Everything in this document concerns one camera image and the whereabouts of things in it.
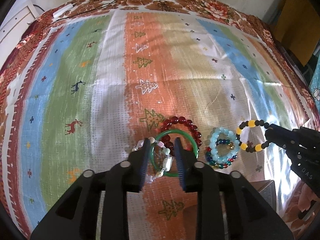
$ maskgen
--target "bed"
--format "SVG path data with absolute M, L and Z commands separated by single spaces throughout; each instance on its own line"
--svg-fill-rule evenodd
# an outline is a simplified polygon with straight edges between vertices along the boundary
M 0 200 L 25 237 L 82 171 L 125 160 L 166 118 L 198 126 L 201 161 L 217 127 L 320 124 L 268 27 L 217 0 L 72 0 L 30 25 L 1 69 L 0 93 Z M 265 141 L 263 128 L 241 136 Z M 302 184 L 282 149 L 241 151 L 219 171 L 232 170 L 275 181 L 277 212 L 296 237 L 311 223 L 297 217 Z M 188 238 L 182 211 L 196 195 L 177 178 L 155 179 L 150 166 L 142 193 L 127 197 L 130 239 Z

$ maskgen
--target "screw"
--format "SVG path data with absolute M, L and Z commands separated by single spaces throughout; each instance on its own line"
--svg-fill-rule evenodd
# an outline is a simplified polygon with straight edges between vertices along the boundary
M 123 161 L 120 163 L 120 166 L 123 168 L 127 168 L 131 165 L 131 163 L 129 161 Z
M 82 175 L 86 178 L 90 178 L 93 174 L 94 172 L 92 170 L 86 170 L 84 173 L 82 173 Z
M 201 168 L 204 167 L 204 163 L 202 163 L 202 162 L 196 162 L 196 163 L 195 163 L 195 167 L 201 169 Z

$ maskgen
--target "red bead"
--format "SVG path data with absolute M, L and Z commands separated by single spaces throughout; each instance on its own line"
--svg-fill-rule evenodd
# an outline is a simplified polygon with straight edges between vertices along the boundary
M 167 135 L 165 135 L 165 136 L 163 136 L 162 138 L 161 138 L 161 141 L 163 142 L 163 143 L 167 143 L 167 142 L 169 142 L 170 141 L 170 135 L 169 134 L 167 134 Z
M 196 132 L 196 131 L 198 130 L 198 127 L 197 127 L 196 125 L 191 125 L 191 126 L 189 127 L 189 130 L 190 130 L 191 132 Z
M 193 137 L 195 138 L 195 139 L 200 139 L 201 138 L 201 133 L 200 132 L 195 132 L 194 134 L 193 134 Z
M 160 129 L 160 132 L 164 132 L 164 131 L 167 131 L 169 128 L 167 126 L 163 126 L 161 127 Z
M 173 150 L 173 143 L 172 142 L 167 142 L 164 146 L 166 148 L 169 148 L 170 150 Z
M 180 117 L 179 117 L 179 121 L 178 121 L 178 122 L 179 122 L 180 124 L 184 124 L 185 121 L 186 121 L 186 119 L 185 119 L 183 116 L 180 116 Z
M 186 127 L 191 127 L 191 126 L 193 125 L 193 121 L 190 120 L 190 119 L 188 119 L 188 120 L 185 121 L 184 125 L 185 125 Z
M 202 141 L 200 139 L 196 139 L 195 141 L 198 147 L 202 145 Z
M 179 118 L 176 116 L 171 117 L 170 120 L 173 124 L 177 124 L 179 122 Z

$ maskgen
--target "multicolored glass bead bracelet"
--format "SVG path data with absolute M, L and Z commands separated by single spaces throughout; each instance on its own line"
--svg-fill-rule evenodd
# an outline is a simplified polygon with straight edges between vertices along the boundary
M 226 135 L 227 139 L 218 139 L 220 134 Z M 219 144 L 229 145 L 230 151 L 226 155 L 220 156 L 217 149 Z M 237 158 L 239 149 L 239 141 L 233 131 L 220 127 L 215 129 L 212 134 L 210 145 L 207 147 L 206 160 L 211 166 L 219 167 L 220 169 L 227 168 Z
M 198 131 L 198 127 L 193 124 L 193 121 L 188 119 L 186 120 L 184 116 L 176 117 L 173 116 L 170 119 L 166 119 L 162 122 L 162 127 L 160 128 L 161 132 L 169 130 L 173 124 L 183 124 L 184 126 L 188 127 L 189 131 L 191 132 L 193 138 L 195 139 L 195 142 L 198 147 L 202 145 L 202 141 L 200 140 L 201 138 L 201 133 Z M 160 141 L 164 142 L 164 145 L 169 148 L 173 154 L 173 143 L 170 141 L 171 138 L 169 135 L 163 136 Z
M 171 134 L 171 133 L 178 133 L 184 137 L 186 137 L 188 139 L 188 141 L 192 144 L 192 147 L 193 147 L 193 153 L 195 154 L 196 158 L 198 158 L 198 147 L 197 147 L 197 144 L 195 142 L 195 140 L 186 132 L 182 131 L 182 130 L 178 130 L 178 129 L 175 129 L 175 130 L 166 130 L 160 134 L 158 134 L 155 138 L 155 140 L 159 140 L 160 138 L 162 138 L 163 136 L 166 136 L 168 134 Z M 164 159 L 164 162 L 162 164 L 162 168 L 159 168 L 156 163 L 155 163 L 155 160 L 154 160 L 154 150 L 155 150 L 155 144 L 152 144 L 151 145 L 151 151 L 150 151 L 150 160 L 151 160 L 151 163 L 153 165 L 153 167 L 156 169 L 157 173 L 156 173 L 156 178 L 159 178 L 159 177 L 162 177 L 163 175 L 165 176 L 168 176 L 168 177 L 178 177 L 178 174 L 177 173 L 169 173 L 168 171 L 170 170 L 171 168 L 171 165 L 172 165 L 172 157 L 170 156 L 170 159 L 167 159 L 169 157 L 166 157 Z
M 242 130 L 247 126 L 249 126 L 251 128 L 256 127 L 256 126 L 263 126 L 264 128 L 268 129 L 269 123 L 264 122 L 263 120 L 250 120 L 250 121 L 242 122 L 239 125 L 239 127 L 236 129 L 236 138 L 237 138 L 237 140 L 239 140 L 239 146 L 241 149 L 243 149 L 246 152 L 253 153 L 253 152 L 259 152 L 262 149 L 265 149 L 270 145 L 270 142 L 266 141 L 264 143 L 259 143 L 256 146 L 252 147 L 252 146 L 249 146 L 246 143 L 243 143 L 242 141 L 240 141 L 240 135 L 242 133 Z

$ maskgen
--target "deer print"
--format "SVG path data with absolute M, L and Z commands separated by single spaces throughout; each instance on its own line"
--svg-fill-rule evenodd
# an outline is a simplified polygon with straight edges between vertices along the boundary
M 82 122 L 78 121 L 77 119 L 75 119 L 72 123 L 66 123 L 66 127 L 70 127 L 70 130 L 66 130 L 67 133 L 65 135 L 74 133 L 76 131 L 75 129 L 76 124 L 79 124 L 80 126 L 82 126 Z
M 79 84 L 85 85 L 85 82 L 82 82 L 81 80 L 77 82 L 76 84 L 72 85 L 71 88 L 74 88 L 74 90 L 71 90 L 71 95 L 74 94 L 75 92 L 78 92 L 79 90 Z

